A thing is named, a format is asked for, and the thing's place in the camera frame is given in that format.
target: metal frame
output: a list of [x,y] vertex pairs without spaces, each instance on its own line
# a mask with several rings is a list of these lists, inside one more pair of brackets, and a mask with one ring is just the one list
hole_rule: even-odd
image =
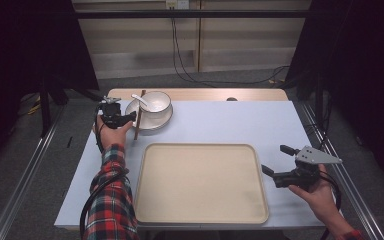
[[39,139],[39,143],[36,147],[36,150],[33,153],[33,156],[31,157],[26,169],[24,170],[23,176],[18,182],[14,192],[12,193],[9,201],[7,202],[4,210],[0,215],[0,240],[6,238],[8,231],[11,228],[15,217],[17,216],[18,210],[20,209],[21,204],[23,203],[24,197],[32,183],[34,175],[39,169],[43,156],[45,155],[46,150],[48,149],[48,146],[52,141],[56,126],[58,125],[61,119],[63,110],[64,107],[60,107],[58,109],[55,121],[51,125],[48,133],[44,137]]
[[[313,126],[317,126],[315,121],[316,115],[313,109],[308,104],[302,104],[302,108],[310,124],[313,124]],[[321,143],[324,137],[324,132],[322,132],[318,127],[314,127],[314,131],[316,133],[317,139]],[[325,151],[327,153],[329,153],[332,156],[338,157],[338,154],[336,153],[329,139],[325,140],[325,146],[326,146]],[[354,185],[354,182],[352,181],[344,165],[333,164],[332,166],[333,166],[333,170],[335,171],[335,174],[339,176],[338,180],[342,185],[342,187],[344,188],[345,192],[347,193],[347,196],[351,204],[353,205],[354,210],[356,211],[358,217],[360,218],[361,223],[366,229],[366,232],[370,237],[370,239],[372,240],[384,239],[384,235],[378,223],[376,222],[376,219],[372,211],[369,209],[369,207],[361,197],[359,191],[357,190],[357,187]]]
[[63,17],[77,19],[117,18],[336,18],[343,13],[310,10],[123,10],[76,12],[34,12],[25,17]]

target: white plate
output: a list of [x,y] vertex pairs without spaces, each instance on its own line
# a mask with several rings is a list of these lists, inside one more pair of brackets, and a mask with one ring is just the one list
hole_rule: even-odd
[[[125,114],[128,115],[131,112],[136,111],[139,114],[139,101],[133,100],[129,103],[126,108]],[[142,112],[140,120],[140,129],[143,130],[154,130],[163,127],[170,121],[171,116],[173,115],[173,105],[170,104],[167,114],[162,118],[147,118],[146,114]]]

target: spoon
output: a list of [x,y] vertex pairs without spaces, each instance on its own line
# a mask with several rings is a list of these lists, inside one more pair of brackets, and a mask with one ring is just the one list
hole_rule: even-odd
[[141,101],[146,106],[146,108],[148,108],[149,111],[151,112],[154,111],[154,107],[150,103],[148,103],[145,99],[139,97],[136,94],[132,94],[132,98],[136,98],[137,100]]

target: red plaid sleeve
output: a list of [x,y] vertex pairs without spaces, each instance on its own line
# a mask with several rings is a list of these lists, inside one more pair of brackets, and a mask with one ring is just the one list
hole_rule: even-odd
[[[124,147],[112,145],[102,153],[102,167],[90,191],[120,171],[126,171]],[[137,239],[137,220],[129,180],[124,177],[105,187],[89,210],[84,239]]]
[[364,238],[360,231],[354,230],[345,234],[344,236],[336,238],[336,240],[364,240]]

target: chopstick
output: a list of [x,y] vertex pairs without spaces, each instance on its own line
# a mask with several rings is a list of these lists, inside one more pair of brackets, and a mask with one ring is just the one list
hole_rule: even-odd
[[[145,95],[145,93],[146,93],[146,90],[142,90],[142,93],[141,93],[140,96],[143,97],[143,95]],[[141,117],[142,117],[142,109],[140,108],[140,104],[139,104],[139,112],[138,112],[138,118],[136,119],[136,130],[135,130],[135,138],[134,138],[134,140],[138,139]]]

